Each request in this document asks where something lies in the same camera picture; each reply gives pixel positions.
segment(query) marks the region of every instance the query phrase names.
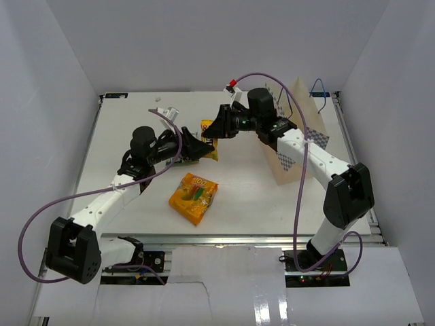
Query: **chip bag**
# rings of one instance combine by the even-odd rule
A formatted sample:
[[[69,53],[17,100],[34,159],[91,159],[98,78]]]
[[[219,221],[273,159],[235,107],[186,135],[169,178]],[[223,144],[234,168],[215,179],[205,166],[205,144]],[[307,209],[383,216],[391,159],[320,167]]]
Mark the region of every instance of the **chip bag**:
[[[213,120],[201,120],[201,132],[204,132],[204,130],[206,130],[208,127],[210,127],[210,125],[213,123]],[[208,153],[206,156],[204,156],[205,158],[212,158],[215,161],[219,160],[219,156],[218,156],[218,139],[217,138],[204,138],[201,137],[201,140],[209,145],[212,145],[215,147],[215,150],[212,151],[211,153]]]
[[[213,202],[217,190],[217,183],[188,173],[169,199],[169,206],[194,225],[198,225]]]

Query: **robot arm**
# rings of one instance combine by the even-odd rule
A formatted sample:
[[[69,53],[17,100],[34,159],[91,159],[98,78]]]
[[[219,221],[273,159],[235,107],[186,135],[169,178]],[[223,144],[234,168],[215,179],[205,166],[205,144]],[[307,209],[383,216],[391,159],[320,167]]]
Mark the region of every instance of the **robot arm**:
[[[240,93],[231,85],[225,91],[232,94],[233,98]],[[255,131],[264,144],[303,165],[304,135],[291,121],[277,116],[273,97],[268,90],[250,90],[247,99],[249,109],[237,101],[231,105],[221,105],[216,119],[203,132],[203,137],[226,139],[235,137],[239,131]],[[370,173],[362,163],[351,166],[309,142],[307,171],[326,190],[326,218],[304,253],[304,261],[309,267],[334,248],[375,202]]]
[[[181,156],[185,158],[196,160],[214,150],[213,146],[192,136],[186,127],[181,128],[181,138]],[[100,268],[123,263],[140,264],[143,244],[129,237],[102,241],[101,234],[129,202],[143,193],[151,179],[130,187],[120,186],[154,175],[154,165],[172,158],[177,153],[178,143],[172,130],[165,130],[156,138],[152,128],[137,128],[130,149],[124,154],[121,167],[110,183],[113,191],[100,194],[70,218],[58,217],[52,223],[47,267],[86,284]]]

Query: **wire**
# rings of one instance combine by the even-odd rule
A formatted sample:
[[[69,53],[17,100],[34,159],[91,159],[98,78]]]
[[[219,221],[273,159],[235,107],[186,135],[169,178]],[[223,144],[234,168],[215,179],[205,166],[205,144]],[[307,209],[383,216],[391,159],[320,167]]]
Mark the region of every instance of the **wire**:
[[[145,258],[142,257],[142,261],[141,261],[140,264],[143,265],[144,262],[145,262]],[[137,272],[137,271],[140,270],[140,269],[141,269],[140,267],[136,268],[135,270],[131,270],[131,268],[129,268],[128,271],[129,271],[129,272]]]
[[[284,88],[281,87],[281,91],[279,92],[279,96],[277,99],[277,104],[279,104],[279,100],[281,100],[281,95],[283,94],[283,90],[284,90]],[[289,106],[290,112],[291,112],[290,115],[287,117],[287,119],[290,119],[293,115],[292,103],[290,102],[290,97],[288,97],[287,92],[285,93],[285,95],[287,95],[287,102],[288,102],[288,106]]]
[[[177,153],[175,154],[174,160],[172,160],[172,162],[170,164],[168,164],[163,170],[161,170],[160,172],[156,173],[155,175],[146,177],[146,178],[138,180],[138,181],[133,181],[133,182],[130,182],[130,183],[125,183],[124,185],[119,185],[119,186],[115,187],[115,189],[130,187],[132,185],[136,185],[138,183],[143,183],[143,182],[152,180],[155,177],[158,177],[159,175],[162,175],[163,173],[168,171],[174,165],[174,163],[177,161],[177,159],[179,158],[179,156],[181,154],[181,147],[183,146],[183,141],[181,139],[181,133],[178,130],[177,126],[170,119],[165,117],[163,114],[160,114],[159,112],[157,112],[156,109],[150,109],[148,111],[151,112],[151,113],[154,113],[157,116],[161,117],[162,119],[166,120],[166,122],[168,122],[168,124],[171,125],[171,127],[173,127],[175,133],[178,136],[178,150],[177,150]],[[65,197],[53,200],[52,202],[49,202],[48,204],[45,204],[40,209],[38,209],[36,212],[34,212],[33,215],[30,216],[29,220],[23,226],[23,228],[21,230],[21,233],[20,233],[20,236],[18,237],[18,259],[20,261],[20,265],[21,265],[22,270],[24,270],[24,273],[26,273],[26,275],[29,278],[31,278],[32,280],[34,280],[36,282],[39,282],[39,283],[45,283],[45,284],[57,283],[57,282],[62,282],[63,280],[67,280],[68,277],[57,278],[57,279],[54,279],[54,280],[46,280],[44,278],[39,278],[39,277],[35,276],[34,274],[32,274],[32,272],[27,267],[27,265],[26,265],[26,263],[24,261],[23,254],[22,254],[22,242],[23,242],[24,235],[26,234],[27,229],[29,228],[29,226],[33,222],[33,220],[39,214],[41,214],[47,208],[49,208],[49,207],[51,207],[51,206],[53,206],[55,204],[58,204],[60,202],[64,202],[64,201],[67,201],[67,200],[70,200],[70,199],[74,199],[74,198],[80,198],[80,197],[85,197],[85,196],[90,196],[90,195],[95,195],[95,194],[102,194],[104,192],[112,192],[112,191],[114,191],[114,188],[113,187],[108,187],[108,188],[103,188],[103,189],[92,190],[90,192],[82,192],[80,194],[65,196]]]
[[[321,80],[321,78],[317,78],[315,80],[315,82],[313,84],[313,87],[311,88],[311,91],[310,91],[310,97],[313,94],[313,89],[314,89],[314,87],[315,87],[315,85],[317,84],[318,81],[320,81],[321,88],[322,88],[322,90],[324,90],[324,106],[321,107],[321,109],[317,112],[317,114],[320,114],[320,111],[323,110],[325,108],[325,106],[326,106],[326,91],[325,91],[324,82]]]
[[[286,255],[282,255],[282,256],[279,256],[279,257],[278,257],[278,260],[279,260],[281,263],[287,263],[289,258],[290,258],[290,257],[288,257],[288,256],[286,256]]]
[[[329,264],[329,270],[326,272],[326,275],[324,276],[324,278],[327,278],[328,276],[330,276],[331,271],[332,271],[332,264]]]
[[[293,115],[293,108],[292,108],[292,104],[290,103],[290,97],[288,96],[287,93],[285,93],[285,95],[287,95],[288,106],[290,107],[290,115],[287,117],[287,119],[290,119]]]
[[[146,269],[146,270],[149,270],[152,274],[154,274],[154,276],[158,279],[158,281],[160,282],[160,283],[162,283],[162,285],[166,285],[166,283],[162,280],[162,278],[157,274],[157,272],[155,271],[155,270],[153,270],[151,267],[149,267],[149,266],[146,266],[146,265],[119,265],[119,266],[117,266],[117,265],[114,265],[114,266],[112,266],[111,268],[119,268],[119,269],[124,269],[124,268],[128,268],[128,269],[131,269],[131,268],[144,268],[144,269]]]
[[[304,160],[303,160],[303,163],[302,163],[302,175],[300,176],[298,197],[297,197],[297,201],[296,201],[296,212],[294,214],[294,224],[293,224],[293,260],[294,260],[294,265],[296,266],[296,269],[299,272],[302,272],[302,273],[311,272],[312,270],[314,270],[317,267],[319,267],[325,260],[327,260],[327,258],[329,258],[329,256],[331,256],[337,250],[337,248],[346,240],[346,238],[349,235],[355,234],[358,237],[358,239],[360,240],[360,254],[358,256],[357,261],[355,262],[355,265],[353,265],[353,267],[348,272],[344,273],[343,275],[340,275],[340,277],[347,276],[347,275],[349,275],[350,273],[352,273],[355,270],[355,268],[360,263],[361,256],[362,256],[362,248],[363,248],[362,238],[355,231],[347,232],[343,236],[343,240],[342,241],[337,243],[317,263],[315,263],[311,267],[303,269],[299,265],[298,255],[297,255],[297,241],[298,241],[298,223],[299,223],[300,206],[301,206],[301,203],[302,203],[302,193],[304,191],[305,176],[307,174],[307,160],[308,160],[308,128],[307,128],[307,121],[305,120],[304,113],[302,112],[302,109],[300,108],[300,105],[299,105],[298,101],[296,100],[296,98],[294,97],[294,95],[289,91],[287,86],[282,81],[278,80],[277,78],[275,78],[275,77],[273,77],[273,76],[271,76],[271,75],[269,75],[267,73],[248,73],[248,74],[243,75],[240,78],[238,78],[237,79],[237,83],[239,83],[242,79],[245,79],[246,77],[255,76],[255,75],[264,76],[264,77],[270,78],[271,80],[273,80],[273,81],[277,82],[279,85],[281,85],[281,87],[287,92],[287,94],[292,98],[294,104],[296,105],[296,108],[297,108],[297,110],[298,110],[298,112],[300,114],[300,119],[302,120],[302,126],[304,127],[304,140],[305,140],[305,144],[304,144]]]

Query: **checkerboard pattern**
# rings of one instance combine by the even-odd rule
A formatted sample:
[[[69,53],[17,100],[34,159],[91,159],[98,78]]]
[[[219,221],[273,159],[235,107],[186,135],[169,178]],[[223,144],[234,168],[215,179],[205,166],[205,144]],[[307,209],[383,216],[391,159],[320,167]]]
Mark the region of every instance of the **checkerboard pattern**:
[[[308,128],[308,138],[312,139],[314,141],[314,144],[321,147],[322,149],[326,149],[326,146],[328,145],[328,141],[329,141],[329,136],[326,136],[321,132],[318,132],[310,128]],[[278,155],[278,160],[281,163],[285,172],[289,171],[289,169],[292,168],[293,164],[296,163],[288,156],[285,156],[280,153],[277,153],[277,155]]]
[[[284,117],[285,115],[284,115],[283,107],[281,105],[278,105],[277,103],[278,98],[273,94],[273,91],[267,84],[265,84],[264,86],[269,91],[269,93],[273,96],[273,100],[277,108],[277,114],[281,117]],[[322,149],[326,149],[326,146],[328,145],[328,141],[329,141],[329,136],[326,136],[325,134],[322,134],[321,132],[318,132],[317,130],[314,129],[310,129],[310,128],[307,129],[308,129],[308,138],[312,139],[314,141],[314,144],[316,144],[317,146],[321,147]],[[283,154],[277,153],[277,156],[285,172],[289,171],[289,169],[292,168],[293,164],[296,163],[291,158]]]
[[[326,136],[325,134],[322,134],[321,132],[318,132],[314,129],[308,129],[308,138],[314,140],[314,144],[321,147],[322,149],[326,149],[326,146],[328,145],[329,136]]]

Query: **white table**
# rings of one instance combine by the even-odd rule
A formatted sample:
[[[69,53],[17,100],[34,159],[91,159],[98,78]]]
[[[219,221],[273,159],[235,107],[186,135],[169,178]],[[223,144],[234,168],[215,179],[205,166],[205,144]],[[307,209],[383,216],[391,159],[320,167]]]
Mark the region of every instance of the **white table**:
[[[358,248],[344,250],[352,264],[358,256]],[[184,258],[192,263],[196,255]],[[235,288],[240,289],[240,284],[235,282],[241,281],[240,277],[237,278],[237,274],[231,274],[229,271],[243,270],[243,266],[235,266],[234,262],[230,261],[228,264],[222,264],[222,268],[216,268],[212,275],[216,285],[222,284],[225,287],[233,284]],[[270,268],[270,265],[263,264],[249,276],[258,279],[262,279],[264,275],[278,277],[271,273]],[[408,323],[423,322],[408,273],[397,248],[365,248],[360,265],[349,279],[350,287],[286,289],[288,306],[285,306],[285,302],[283,304],[288,310],[290,324],[405,326]],[[267,286],[262,283],[258,285],[259,288]],[[271,293],[278,293],[280,290],[267,288]],[[42,285],[33,316],[49,316],[48,326],[212,326],[216,324],[210,317],[210,303],[213,307],[216,305],[209,299],[210,295],[216,296],[216,292],[206,290],[202,283],[167,284],[162,287],[99,285],[98,279],[81,285],[68,280],[54,285]],[[265,293],[263,298],[271,299],[271,293]],[[251,310],[243,309],[249,304],[253,305],[253,300],[247,300],[242,294],[243,291],[234,291],[228,296],[228,301],[234,309],[228,309],[228,305],[225,305],[222,307],[224,310],[220,310],[221,314],[233,314],[240,318],[238,323],[227,325],[256,325],[254,307],[252,306]]]
[[[191,132],[200,131],[202,119],[214,119],[220,104],[228,103],[223,92],[141,92],[126,98],[105,98],[94,130],[78,192],[107,187],[129,149],[131,134],[139,126],[154,128],[158,136],[164,127],[148,109],[176,107],[176,123]],[[242,101],[247,105],[246,96]],[[323,105],[323,99],[316,99]],[[330,136],[327,150],[350,162],[345,141],[331,99],[321,112]],[[153,180],[146,191],[131,202],[107,227],[107,234],[200,234],[200,235],[284,235],[292,234],[298,182],[278,186],[253,132],[240,132],[235,139],[219,140],[219,162],[201,159],[199,164],[175,167]],[[160,163],[156,170],[163,169]],[[219,183],[213,205],[201,224],[194,226],[175,212],[168,200],[180,180],[191,172]],[[299,234],[312,235],[324,219],[325,191],[315,179],[307,179],[300,214]],[[77,199],[73,213],[93,198]],[[370,234],[367,219],[353,230]]]

